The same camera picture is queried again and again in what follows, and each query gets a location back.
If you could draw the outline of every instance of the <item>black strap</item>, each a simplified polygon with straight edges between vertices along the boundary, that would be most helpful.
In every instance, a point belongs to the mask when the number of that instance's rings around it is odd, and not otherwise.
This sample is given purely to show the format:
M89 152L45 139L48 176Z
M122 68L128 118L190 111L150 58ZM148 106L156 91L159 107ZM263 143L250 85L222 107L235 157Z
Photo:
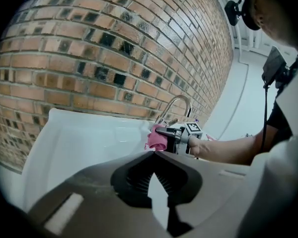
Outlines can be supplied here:
M260 152L262 153L264 151L264 145L265 145L265 138L266 138L266 126L267 126L267 92L268 92L268 86L265 87L265 114L264 114L264 128L263 128L263 140L262 140L262 146L260 147Z

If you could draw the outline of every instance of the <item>sink basin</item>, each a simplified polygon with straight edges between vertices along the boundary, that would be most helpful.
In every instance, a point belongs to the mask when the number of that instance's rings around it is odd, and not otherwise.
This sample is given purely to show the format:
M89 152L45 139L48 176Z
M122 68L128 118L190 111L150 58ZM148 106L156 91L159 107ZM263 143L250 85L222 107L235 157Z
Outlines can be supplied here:
M152 125L152 121L51 109L22 173L23 210L83 168L143 152Z

